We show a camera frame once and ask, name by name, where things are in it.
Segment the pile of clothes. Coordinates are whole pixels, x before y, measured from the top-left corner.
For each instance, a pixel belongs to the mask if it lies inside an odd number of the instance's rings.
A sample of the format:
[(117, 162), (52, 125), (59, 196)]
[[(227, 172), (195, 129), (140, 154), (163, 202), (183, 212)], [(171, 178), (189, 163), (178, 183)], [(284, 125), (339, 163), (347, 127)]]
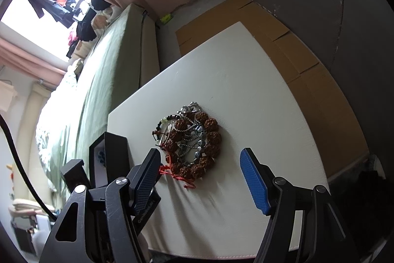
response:
[(92, 27), (92, 20), (98, 12), (103, 11), (111, 7), (111, 3), (105, 0), (91, 0), (91, 5), (84, 18), (78, 22), (76, 27), (75, 36), (69, 41), (69, 50), (66, 57), (71, 59), (75, 48), (79, 41), (93, 41), (97, 35)]

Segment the small green floor object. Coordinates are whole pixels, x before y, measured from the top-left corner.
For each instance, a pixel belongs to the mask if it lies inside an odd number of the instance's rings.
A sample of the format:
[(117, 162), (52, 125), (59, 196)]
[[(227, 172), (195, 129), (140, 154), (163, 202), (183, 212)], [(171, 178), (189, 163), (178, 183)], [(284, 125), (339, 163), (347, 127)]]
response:
[(171, 14), (171, 13), (168, 13), (168, 14), (166, 14), (166, 15), (164, 15), (163, 17), (160, 18), (160, 22), (161, 22), (163, 25), (165, 25), (165, 24), (167, 24), (169, 21), (171, 21), (171, 19), (172, 19), (172, 14)]

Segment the flat brown cardboard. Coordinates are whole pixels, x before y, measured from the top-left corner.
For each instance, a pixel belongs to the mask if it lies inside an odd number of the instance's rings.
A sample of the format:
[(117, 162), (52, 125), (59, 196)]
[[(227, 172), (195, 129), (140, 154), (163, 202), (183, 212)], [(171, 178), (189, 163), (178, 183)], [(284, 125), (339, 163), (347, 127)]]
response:
[(181, 55), (241, 22), (274, 63), (294, 95), (335, 179), (367, 157), (359, 122), (328, 69), (285, 25), (252, 0), (226, 0), (176, 31)]

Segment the dark hanging clothes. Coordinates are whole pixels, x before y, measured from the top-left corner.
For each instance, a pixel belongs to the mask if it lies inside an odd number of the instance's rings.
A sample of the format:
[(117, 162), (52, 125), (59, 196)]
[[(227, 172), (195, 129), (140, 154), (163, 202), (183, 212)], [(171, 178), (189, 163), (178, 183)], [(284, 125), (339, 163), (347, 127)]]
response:
[(49, 13), (55, 22), (61, 23), (65, 28), (70, 28), (74, 23), (73, 17), (80, 13), (75, 10), (76, 0), (28, 0), (38, 18)]

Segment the beige padded headboard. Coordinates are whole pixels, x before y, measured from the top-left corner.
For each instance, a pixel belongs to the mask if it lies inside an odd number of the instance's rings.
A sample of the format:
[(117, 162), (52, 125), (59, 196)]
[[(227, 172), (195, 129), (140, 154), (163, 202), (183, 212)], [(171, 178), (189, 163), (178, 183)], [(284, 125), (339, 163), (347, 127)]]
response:
[(16, 148), (23, 169), (39, 197), (51, 203), (51, 190), (42, 168), (35, 140), (36, 126), (43, 106), (50, 97), (50, 90), (34, 83), (21, 119)]

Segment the white quilt on bed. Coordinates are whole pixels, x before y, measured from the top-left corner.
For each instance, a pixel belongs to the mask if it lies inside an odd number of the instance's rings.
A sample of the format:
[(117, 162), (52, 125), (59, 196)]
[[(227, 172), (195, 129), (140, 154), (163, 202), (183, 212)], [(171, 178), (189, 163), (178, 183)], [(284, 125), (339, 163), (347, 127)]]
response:
[(35, 131), (39, 159), (45, 175), (54, 181), (64, 165), (73, 115), (77, 76), (72, 66), (43, 106)]

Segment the bed with green sheet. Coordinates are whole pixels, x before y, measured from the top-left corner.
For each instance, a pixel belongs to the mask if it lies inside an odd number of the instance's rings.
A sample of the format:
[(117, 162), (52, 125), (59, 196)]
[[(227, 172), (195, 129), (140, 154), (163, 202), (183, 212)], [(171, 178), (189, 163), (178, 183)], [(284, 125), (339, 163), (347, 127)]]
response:
[[(108, 115), (159, 72), (154, 20), (130, 4), (105, 28), (76, 74), (64, 165), (78, 158), (87, 169), (89, 146), (107, 130)], [(52, 204), (62, 209), (69, 192), (61, 174), (48, 184)]]

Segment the pink curtain left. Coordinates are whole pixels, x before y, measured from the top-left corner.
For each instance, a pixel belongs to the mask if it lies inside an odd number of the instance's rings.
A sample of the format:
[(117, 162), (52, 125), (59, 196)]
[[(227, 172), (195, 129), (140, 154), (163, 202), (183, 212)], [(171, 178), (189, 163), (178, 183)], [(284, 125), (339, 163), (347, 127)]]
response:
[(42, 80), (52, 87), (59, 85), (69, 65), (1, 22), (1, 64)]

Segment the black jewelry box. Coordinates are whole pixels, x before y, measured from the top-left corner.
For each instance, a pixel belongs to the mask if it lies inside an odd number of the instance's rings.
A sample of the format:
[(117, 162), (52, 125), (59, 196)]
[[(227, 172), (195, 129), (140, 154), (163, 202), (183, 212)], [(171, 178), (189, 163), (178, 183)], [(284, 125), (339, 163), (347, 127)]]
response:
[(89, 146), (89, 180), (92, 188), (107, 186), (131, 170), (127, 138), (104, 132)]

